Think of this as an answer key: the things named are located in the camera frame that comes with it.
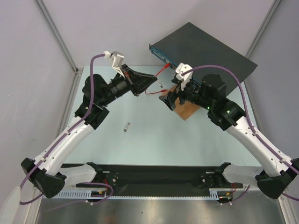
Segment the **silver SFP module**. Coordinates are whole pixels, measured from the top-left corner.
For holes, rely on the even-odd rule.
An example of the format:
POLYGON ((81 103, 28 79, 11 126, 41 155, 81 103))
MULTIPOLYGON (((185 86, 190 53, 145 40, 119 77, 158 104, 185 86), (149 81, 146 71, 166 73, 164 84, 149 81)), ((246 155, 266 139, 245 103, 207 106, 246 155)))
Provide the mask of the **silver SFP module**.
POLYGON ((125 128, 124 128, 124 132, 126 132, 128 130, 129 126, 130 126, 130 123, 127 123, 125 128))
POLYGON ((157 80, 157 83, 160 86, 160 88, 163 88, 163 85, 162 85, 162 83, 159 80, 157 80))

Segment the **blue black network switch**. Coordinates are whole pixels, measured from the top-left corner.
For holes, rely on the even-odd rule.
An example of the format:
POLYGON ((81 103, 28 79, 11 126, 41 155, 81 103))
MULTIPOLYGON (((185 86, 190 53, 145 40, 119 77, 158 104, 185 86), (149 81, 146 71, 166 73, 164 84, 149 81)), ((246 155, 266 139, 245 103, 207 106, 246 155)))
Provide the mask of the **blue black network switch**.
POLYGON ((149 50, 164 63, 170 63, 172 69, 180 63, 193 68, 218 65, 234 73, 239 82, 257 68, 257 64, 190 22, 149 45, 149 50))

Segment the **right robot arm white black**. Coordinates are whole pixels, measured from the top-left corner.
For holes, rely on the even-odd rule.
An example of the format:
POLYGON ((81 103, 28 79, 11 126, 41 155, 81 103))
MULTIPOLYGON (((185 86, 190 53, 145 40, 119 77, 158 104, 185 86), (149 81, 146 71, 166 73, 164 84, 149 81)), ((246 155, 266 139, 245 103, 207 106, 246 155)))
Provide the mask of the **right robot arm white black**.
POLYGON ((219 187, 247 184, 258 187, 269 198, 278 199, 298 176, 299 160, 285 155, 249 124, 245 111, 226 97, 226 84, 219 75, 205 75, 201 84, 193 79, 186 85, 179 82, 173 91, 159 99, 172 111, 176 101, 180 105, 190 102, 207 109, 209 119, 237 139, 260 163, 259 167, 223 163, 215 172, 219 187))

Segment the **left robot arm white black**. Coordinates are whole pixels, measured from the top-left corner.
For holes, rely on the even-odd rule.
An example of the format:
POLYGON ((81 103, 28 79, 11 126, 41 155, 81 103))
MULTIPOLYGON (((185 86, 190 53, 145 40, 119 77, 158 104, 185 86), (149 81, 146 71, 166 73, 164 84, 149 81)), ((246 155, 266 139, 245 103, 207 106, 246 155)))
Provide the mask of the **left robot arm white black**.
POLYGON ((134 71, 126 64, 120 67, 110 83, 101 75, 92 73, 85 80, 83 102, 69 125, 41 154, 34 159, 25 158, 21 163, 28 180, 46 198, 53 198, 71 185, 85 182, 93 187, 101 185, 103 171, 93 162, 72 168, 63 168, 62 164, 104 121, 109 114, 108 104, 127 92, 139 96, 156 80, 156 76, 134 71))

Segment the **wooden base board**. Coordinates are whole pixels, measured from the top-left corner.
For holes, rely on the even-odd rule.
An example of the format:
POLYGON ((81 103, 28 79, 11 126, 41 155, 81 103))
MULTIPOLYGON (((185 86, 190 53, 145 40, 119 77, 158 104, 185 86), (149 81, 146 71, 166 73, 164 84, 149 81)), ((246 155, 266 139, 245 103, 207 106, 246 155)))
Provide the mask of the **wooden base board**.
POLYGON ((185 101, 183 105, 180 105, 178 98, 175 101, 175 106, 174 112, 184 121, 200 109, 200 106, 192 104, 189 101, 185 101))

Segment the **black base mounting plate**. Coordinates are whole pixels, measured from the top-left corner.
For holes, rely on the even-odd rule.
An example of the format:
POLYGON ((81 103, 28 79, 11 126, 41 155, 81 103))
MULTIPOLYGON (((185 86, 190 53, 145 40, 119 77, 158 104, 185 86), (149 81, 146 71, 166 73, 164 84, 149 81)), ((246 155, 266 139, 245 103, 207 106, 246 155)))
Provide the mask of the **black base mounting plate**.
POLYGON ((195 196, 209 189, 230 190, 215 166, 103 165, 95 183, 108 183, 117 194, 195 196))

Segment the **left aluminium frame post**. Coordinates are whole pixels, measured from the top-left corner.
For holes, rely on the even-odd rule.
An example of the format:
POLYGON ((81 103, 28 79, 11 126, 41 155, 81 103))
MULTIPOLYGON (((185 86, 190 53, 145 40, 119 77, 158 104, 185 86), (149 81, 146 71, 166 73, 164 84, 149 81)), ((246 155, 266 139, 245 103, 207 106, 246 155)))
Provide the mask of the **left aluminium frame post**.
POLYGON ((70 51, 63 39, 63 37, 61 36, 50 12, 48 11, 45 3, 43 0, 33 0, 33 2, 35 3, 38 11, 40 12, 42 18, 45 21, 46 26, 48 27, 49 31, 51 32, 54 40, 56 41, 56 44, 58 45, 62 55, 64 56, 64 58, 66 59, 68 65, 71 67, 72 71, 75 74, 80 74, 82 73, 82 68, 79 68, 74 60, 73 57, 70 54, 70 51))

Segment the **aluminium frame post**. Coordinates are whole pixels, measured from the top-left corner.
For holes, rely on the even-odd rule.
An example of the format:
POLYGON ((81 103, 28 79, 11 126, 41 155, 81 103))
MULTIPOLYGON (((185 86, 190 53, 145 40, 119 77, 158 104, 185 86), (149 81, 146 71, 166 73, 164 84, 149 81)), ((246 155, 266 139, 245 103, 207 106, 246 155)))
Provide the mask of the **aluminium frame post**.
POLYGON ((260 40, 262 39, 262 36, 264 35, 267 27, 269 26, 271 20, 273 19, 275 13, 278 11, 281 3, 283 1, 282 0, 274 0, 270 9, 268 10, 260 28, 258 29, 250 47, 248 48, 245 57, 250 59, 250 57, 252 56, 253 52, 255 51, 256 47, 258 46, 260 40))
POLYGON ((50 12, 48 11, 45 3, 43 0, 33 0, 33 2, 35 3, 38 11, 40 12, 42 18, 45 21, 46 26, 48 27, 49 31, 51 32, 54 40, 56 41, 56 44, 58 45, 62 55, 64 56, 64 58, 66 59, 68 65, 71 67, 72 71, 75 74, 80 74, 82 73, 82 68, 79 68, 74 60, 73 57, 70 54, 70 51, 63 39, 63 37, 61 36, 50 12))

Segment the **right aluminium frame post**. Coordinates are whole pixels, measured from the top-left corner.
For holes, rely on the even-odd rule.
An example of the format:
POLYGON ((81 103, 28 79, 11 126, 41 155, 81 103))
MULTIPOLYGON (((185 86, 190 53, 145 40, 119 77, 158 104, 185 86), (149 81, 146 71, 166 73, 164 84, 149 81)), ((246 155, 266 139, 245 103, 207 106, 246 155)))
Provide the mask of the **right aluminium frame post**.
POLYGON ((245 57, 250 59, 250 57, 252 56, 253 52, 255 51, 256 47, 258 46, 260 40, 262 39, 262 36, 264 35, 267 27, 269 26, 271 20, 273 19, 275 13, 278 11, 281 3, 283 1, 282 0, 274 0, 270 9, 268 10, 260 28, 258 29, 250 47, 248 48, 245 57))

